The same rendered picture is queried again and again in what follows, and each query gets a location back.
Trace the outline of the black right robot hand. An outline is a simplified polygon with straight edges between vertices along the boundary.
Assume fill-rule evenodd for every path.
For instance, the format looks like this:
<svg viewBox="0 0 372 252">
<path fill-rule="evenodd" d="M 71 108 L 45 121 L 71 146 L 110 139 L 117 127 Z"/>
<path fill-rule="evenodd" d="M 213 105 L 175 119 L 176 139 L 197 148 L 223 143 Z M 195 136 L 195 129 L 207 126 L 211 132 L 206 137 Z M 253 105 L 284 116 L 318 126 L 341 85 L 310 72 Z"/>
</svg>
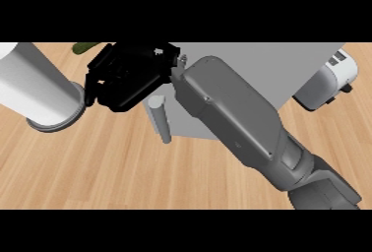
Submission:
<svg viewBox="0 0 372 252">
<path fill-rule="evenodd" d="M 170 83 L 180 48 L 169 42 L 108 43 L 90 61 L 85 104 L 95 102 L 114 112 L 127 112 Z"/>
</svg>

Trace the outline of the flat grey cabinet door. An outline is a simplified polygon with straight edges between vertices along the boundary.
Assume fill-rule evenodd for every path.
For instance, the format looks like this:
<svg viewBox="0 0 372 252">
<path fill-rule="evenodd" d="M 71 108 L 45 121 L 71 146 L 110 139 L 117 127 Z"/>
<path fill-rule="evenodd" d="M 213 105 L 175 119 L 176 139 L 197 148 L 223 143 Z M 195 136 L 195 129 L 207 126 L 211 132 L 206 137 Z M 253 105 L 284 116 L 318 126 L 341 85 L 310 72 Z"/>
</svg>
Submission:
<svg viewBox="0 0 372 252">
<path fill-rule="evenodd" d="M 173 42 L 191 66 L 204 56 L 217 56 L 229 64 L 276 109 L 282 107 L 307 80 L 321 70 L 343 42 Z M 191 116 L 175 97 L 172 84 L 164 84 L 142 104 L 152 117 L 148 101 L 164 97 L 170 136 L 216 140 L 217 137 Z"/>
</svg>

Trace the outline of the green bottle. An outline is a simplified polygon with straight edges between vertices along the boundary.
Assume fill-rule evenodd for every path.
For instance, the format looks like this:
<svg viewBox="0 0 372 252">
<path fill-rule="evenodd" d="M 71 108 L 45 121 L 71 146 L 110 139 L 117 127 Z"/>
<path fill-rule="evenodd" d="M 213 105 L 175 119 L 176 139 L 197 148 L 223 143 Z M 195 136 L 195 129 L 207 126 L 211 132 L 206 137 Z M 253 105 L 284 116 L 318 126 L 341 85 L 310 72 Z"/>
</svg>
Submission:
<svg viewBox="0 0 372 252">
<path fill-rule="evenodd" d="M 80 55 L 98 45 L 98 42 L 77 42 L 73 45 L 73 52 Z"/>
</svg>

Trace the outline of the white cylinder with grey rim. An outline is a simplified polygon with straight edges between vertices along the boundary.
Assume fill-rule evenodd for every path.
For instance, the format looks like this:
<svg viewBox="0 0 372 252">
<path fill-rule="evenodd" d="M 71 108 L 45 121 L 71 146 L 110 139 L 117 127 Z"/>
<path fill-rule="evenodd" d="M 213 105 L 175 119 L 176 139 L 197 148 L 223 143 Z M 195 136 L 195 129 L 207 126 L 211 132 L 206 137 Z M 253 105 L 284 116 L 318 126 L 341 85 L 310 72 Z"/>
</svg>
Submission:
<svg viewBox="0 0 372 252">
<path fill-rule="evenodd" d="M 64 130 L 85 113 L 85 88 L 31 42 L 0 42 L 0 103 L 45 133 Z"/>
</svg>

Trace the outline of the white rounded appliance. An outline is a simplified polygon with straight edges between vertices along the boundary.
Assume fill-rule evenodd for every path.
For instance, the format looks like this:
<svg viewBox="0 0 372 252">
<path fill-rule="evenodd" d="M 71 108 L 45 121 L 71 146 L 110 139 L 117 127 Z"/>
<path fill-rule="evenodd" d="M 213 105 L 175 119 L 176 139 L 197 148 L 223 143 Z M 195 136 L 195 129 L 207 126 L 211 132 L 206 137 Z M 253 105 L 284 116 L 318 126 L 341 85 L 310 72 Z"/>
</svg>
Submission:
<svg viewBox="0 0 372 252">
<path fill-rule="evenodd" d="M 309 111 L 318 110 L 335 100 L 340 93 L 352 92 L 356 77 L 358 63 L 349 53 L 338 49 L 321 70 L 293 95 L 294 100 Z"/>
</svg>

